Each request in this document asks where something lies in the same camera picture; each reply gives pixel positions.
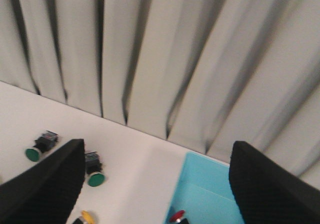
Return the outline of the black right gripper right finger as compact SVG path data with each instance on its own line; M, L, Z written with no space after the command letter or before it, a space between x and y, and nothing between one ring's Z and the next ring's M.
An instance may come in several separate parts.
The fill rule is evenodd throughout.
M228 179L246 224L320 222L320 191L245 141L233 144Z

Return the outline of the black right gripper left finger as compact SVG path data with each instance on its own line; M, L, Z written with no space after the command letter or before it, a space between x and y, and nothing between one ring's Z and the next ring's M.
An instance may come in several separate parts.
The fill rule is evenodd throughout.
M72 139L0 186L2 224L65 224L85 181L85 142Z

